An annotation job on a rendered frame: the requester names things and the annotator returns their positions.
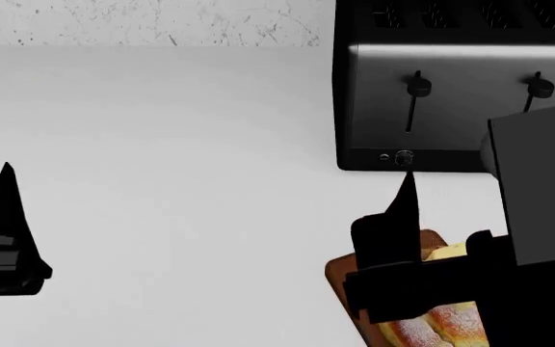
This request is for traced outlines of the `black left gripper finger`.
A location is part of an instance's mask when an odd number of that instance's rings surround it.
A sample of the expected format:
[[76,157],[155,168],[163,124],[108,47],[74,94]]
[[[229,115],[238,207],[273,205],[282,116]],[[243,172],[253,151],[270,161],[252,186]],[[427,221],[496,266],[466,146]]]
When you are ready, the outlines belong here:
[[26,221],[16,175],[11,164],[0,172],[0,271],[34,271],[49,280],[53,270],[41,259]]

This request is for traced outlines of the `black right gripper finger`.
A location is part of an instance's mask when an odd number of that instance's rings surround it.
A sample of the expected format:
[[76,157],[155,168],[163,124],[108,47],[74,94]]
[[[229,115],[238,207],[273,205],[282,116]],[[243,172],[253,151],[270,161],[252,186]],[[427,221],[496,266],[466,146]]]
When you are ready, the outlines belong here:
[[351,224],[357,268],[421,259],[419,206],[413,173],[408,172],[385,212],[363,216]]

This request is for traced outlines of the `sugar-dusted bread slice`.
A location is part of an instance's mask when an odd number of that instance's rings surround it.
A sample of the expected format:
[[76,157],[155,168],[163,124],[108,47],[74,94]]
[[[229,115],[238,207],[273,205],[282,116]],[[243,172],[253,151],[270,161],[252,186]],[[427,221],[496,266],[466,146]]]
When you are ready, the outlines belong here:
[[421,317],[378,327],[394,347],[489,347],[474,302],[435,307]]

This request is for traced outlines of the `brown wooden cutting board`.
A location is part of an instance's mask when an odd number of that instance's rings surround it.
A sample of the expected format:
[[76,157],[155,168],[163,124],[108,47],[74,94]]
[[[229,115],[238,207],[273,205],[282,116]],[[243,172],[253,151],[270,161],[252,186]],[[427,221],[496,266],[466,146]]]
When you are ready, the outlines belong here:
[[[420,241],[422,259],[426,259],[435,249],[447,246],[447,243],[438,233],[429,229],[421,230]],[[369,323],[369,319],[365,312],[360,315],[360,320],[358,320],[349,311],[343,282],[346,279],[346,274],[356,270],[357,263],[355,254],[346,254],[327,262],[325,266],[325,277],[336,294],[339,302],[349,315],[352,323],[354,323],[354,326],[357,328],[359,334],[365,341],[367,347],[395,347],[384,337],[379,326]]]

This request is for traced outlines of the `black toaster lever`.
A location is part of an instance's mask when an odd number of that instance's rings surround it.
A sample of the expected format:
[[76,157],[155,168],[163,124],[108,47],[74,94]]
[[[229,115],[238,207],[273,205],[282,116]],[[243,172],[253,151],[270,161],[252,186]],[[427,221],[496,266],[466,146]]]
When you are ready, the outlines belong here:
[[422,77],[421,71],[417,70],[407,85],[407,92],[410,95],[410,106],[405,131],[411,132],[416,100],[421,97],[427,97],[431,94],[432,83],[430,80]]
[[537,71],[532,77],[528,77],[524,81],[527,84],[528,96],[522,110],[523,113],[529,112],[535,98],[547,99],[555,92],[554,83],[543,79],[540,71]]

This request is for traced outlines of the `black steel four-slot toaster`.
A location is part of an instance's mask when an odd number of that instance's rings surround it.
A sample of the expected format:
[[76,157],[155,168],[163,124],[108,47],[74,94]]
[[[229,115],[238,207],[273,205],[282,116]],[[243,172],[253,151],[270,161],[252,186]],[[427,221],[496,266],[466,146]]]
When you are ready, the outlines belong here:
[[[432,83],[416,100],[407,85]],[[488,120],[521,113],[525,79],[555,85],[555,0],[336,0],[332,102],[341,170],[483,173]],[[555,106],[555,92],[529,112]],[[413,153],[408,167],[394,156]],[[387,154],[388,161],[379,156]]]

